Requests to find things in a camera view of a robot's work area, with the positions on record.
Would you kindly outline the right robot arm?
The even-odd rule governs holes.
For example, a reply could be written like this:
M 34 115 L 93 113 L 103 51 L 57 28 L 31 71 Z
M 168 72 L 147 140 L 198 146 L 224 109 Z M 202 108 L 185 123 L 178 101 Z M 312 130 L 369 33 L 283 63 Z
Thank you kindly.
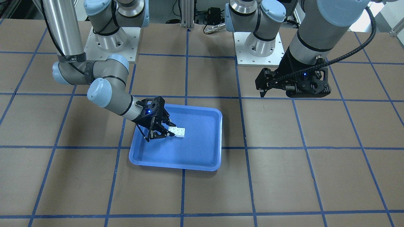
M 118 51 L 129 45 L 124 27 L 148 26 L 147 0 L 84 1 L 99 49 L 110 53 L 100 60 L 87 59 L 71 0 L 40 0 L 39 5 L 57 50 L 52 76 L 58 83 L 88 85 L 87 98 L 92 103 L 147 128 L 146 141 L 175 135 L 164 126 L 175 124 L 161 96 L 138 100 L 125 91 L 129 62 Z

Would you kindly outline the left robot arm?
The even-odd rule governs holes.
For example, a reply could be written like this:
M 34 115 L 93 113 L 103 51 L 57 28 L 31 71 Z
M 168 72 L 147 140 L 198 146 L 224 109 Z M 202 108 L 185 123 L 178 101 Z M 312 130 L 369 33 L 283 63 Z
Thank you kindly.
M 261 69 L 254 83 L 260 96 L 280 89 L 290 98 L 322 98 L 331 93 L 328 66 L 338 63 L 367 46 L 377 26 L 368 0 L 300 0 L 305 13 L 297 33 L 276 70 Z M 285 6 L 277 0 L 231 0 L 225 6 L 225 26 L 229 32 L 249 32 L 249 52 L 258 55 L 263 45 L 275 43 L 281 24 L 287 17 Z M 363 11 L 368 13 L 372 32 L 359 47 L 330 61 L 325 58 Z

